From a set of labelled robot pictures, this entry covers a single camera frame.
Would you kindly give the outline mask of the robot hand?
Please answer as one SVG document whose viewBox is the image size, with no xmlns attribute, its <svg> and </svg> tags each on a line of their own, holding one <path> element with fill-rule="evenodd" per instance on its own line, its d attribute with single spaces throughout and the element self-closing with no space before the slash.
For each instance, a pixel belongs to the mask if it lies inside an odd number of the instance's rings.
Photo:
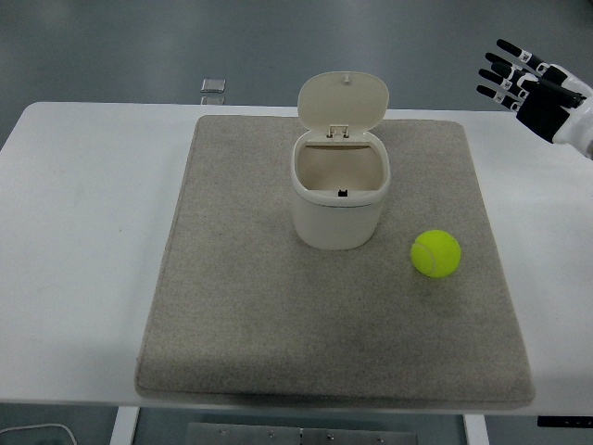
<svg viewBox="0 0 593 445">
<path fill-rule="evenodd" d="M 492 83 L 476 91 L 515 113 L 541 139 L 570 145 L 592 158 L 592 87 L 567 69 L 503 39 L 497 47 L 511 56 L 486 54 L 491 63 L 479 75 Z"/>
</svg>

